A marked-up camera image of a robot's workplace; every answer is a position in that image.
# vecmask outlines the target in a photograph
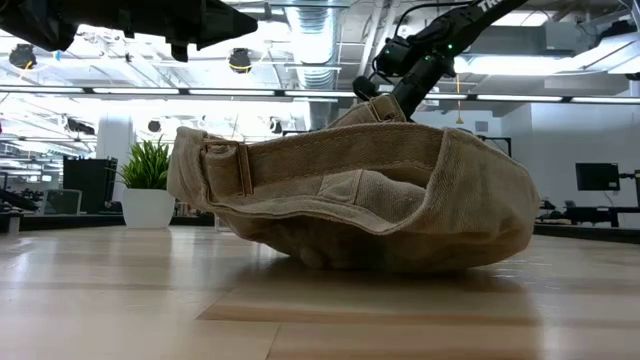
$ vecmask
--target ceiling duct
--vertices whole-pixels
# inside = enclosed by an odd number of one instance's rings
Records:
[[[287,18],[293,32],[293,56],[297,63],[327,65],[336,55],[338,10],[315,7],[288,7]],[[299,68],[298,80],[304,89],[333,90],[335,70]],[[325,128],[338,115],[335,103],[311,102],[311,129]]]

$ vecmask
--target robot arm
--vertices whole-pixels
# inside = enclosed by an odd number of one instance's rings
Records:
[[[0,29],[47,51],[66,50],[78,25],[164,36],[173,57],[252,33],[257,22],[221,0],[0,0]]]
[[[409,118],[440,78],[455,76],[454,58],[476,41],[491,24],[527,0],[475,0],[435,19],[415,35],[387,39],[374,59],[382,76],[402,76],[392,94]],[[354,81],[354,91],[364,100],[375,96],[366,78]]]

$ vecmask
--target fluorescent light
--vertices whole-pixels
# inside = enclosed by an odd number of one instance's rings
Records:
[[[329,98],[355,98],[356,94],[353,91],[285,91],[285,96],[292,97],[329,97]]]
[[[427,100],[466,100],[466,94],[427,94]]]
[[[562,71],[562,59],[544,56],[479,56],[465,72],[482,75],[546,76]]]
[[[180,90],[168,88],[93,88],[96,94],[179,95]]]
[[[8,141],[29,141],[29,142],[48,142],[48,143],[73,143],[73,142],[88,142],[88,143],[97,143],[98,140],[96,138],[32,138],[32,137],[18,137],[11,139],[2,139],[0,140],[8,140]]]
[[[24,168],[21,162],[15,161],[15,160],[6,160],[6,159],[0,160],[0,166]]]
[[[35,170],[2,170],[0,173],[5,173],[9,175],[17,175],[17,176],[40,176],[42,175],[40,171]]]
[[[84,93],[82,88],[75,87],[50,87],[50,86],[0,86],[0,92],[25,92],[25,93]]]
[[[331,71],[341,71],[342,70],[342,67],[340,67],[340,66],[306,65],[306,64],[285,64],[284,68],[286,70],[289,70],[289,69],[331,70]]]
[[[578,104],[629,104],[640,105],[640,98],[625,97],[574,97],[571,102]]]
[[[478,95],[483,101],[515,101],[515,102],[559,102],[562,96],[528,96],[528,95]]]
[[[492,26],[529,26],[529,27],[537,27],[542,26],[544,23],[549,21],[549,16],[553,16],[555,11],[547,11],[546,14],[542,12],[538,12],[537,10],[532,11],[513,11],[505,16],[503,16],[498,21],[494,22]]]
[[[216,90],[216,89],[189,89],[191,95],[218,95],[218,96],[273,96],[273,90]]]

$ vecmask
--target beige cap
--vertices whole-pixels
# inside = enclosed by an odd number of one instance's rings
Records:
[[[316,268],[434,272],[526,248],[539,196],[476,137],[407,123],[381,96],[328,129],[241,144],[180,128],[171,195]]]

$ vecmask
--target wooden tabletop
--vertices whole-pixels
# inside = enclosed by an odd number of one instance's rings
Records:
[[[447,276],[307,270],[213,228],[0,238],[0,359],[640,359],[640,246]]]

